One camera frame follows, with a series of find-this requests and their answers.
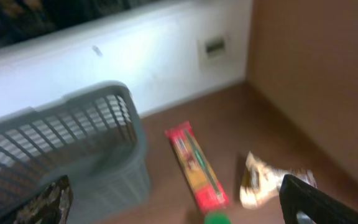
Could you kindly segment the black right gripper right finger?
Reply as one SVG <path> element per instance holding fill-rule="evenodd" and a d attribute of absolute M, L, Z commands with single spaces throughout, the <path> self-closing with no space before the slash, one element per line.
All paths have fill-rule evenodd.
<path fill-rule="evenodd" d="M 357 211 L 294 175 L 284 176 L 279 199 L 286 224 L 300 223 L 300 213 L 305 214 L 310 223 L 358 224 Z"/>

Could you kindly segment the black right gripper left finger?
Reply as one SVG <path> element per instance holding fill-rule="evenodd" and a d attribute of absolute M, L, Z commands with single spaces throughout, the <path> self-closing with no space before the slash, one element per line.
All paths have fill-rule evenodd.
<path fill-rule="evenodd" d="M 32 195 L 0 209 L 0 224 L 66 224 L 72 202 L 69 178 L 62 175 Z"/>

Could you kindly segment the small green object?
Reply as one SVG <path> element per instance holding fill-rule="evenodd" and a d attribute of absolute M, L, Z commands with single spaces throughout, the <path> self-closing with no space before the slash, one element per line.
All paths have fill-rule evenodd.
<path fill-rule="evenodd" d="M 231 224 L 229 217 L 221 212 L 209 212 L 204 217 L 204 224 Z"/>

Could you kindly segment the grey plastic mesh basket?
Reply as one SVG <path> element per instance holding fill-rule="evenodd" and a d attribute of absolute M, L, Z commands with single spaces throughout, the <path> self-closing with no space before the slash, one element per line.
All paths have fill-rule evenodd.
<path fill-rule="evenodd" d="M 93 223 L 150 195 L 147 138 L 131 93 L 103 82 L 0 118 L 0 213 L 65 176 L 69 223 Z"/>

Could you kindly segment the spaghetti pasta package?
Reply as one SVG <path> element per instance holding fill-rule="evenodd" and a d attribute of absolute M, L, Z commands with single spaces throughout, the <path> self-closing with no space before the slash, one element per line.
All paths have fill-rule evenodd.
<path fill-rule="evenodd" d="M 231 202 L 198 144 L 189 122 L 165 131 L 199 210 L 209 212 L 228 207 Z"/>

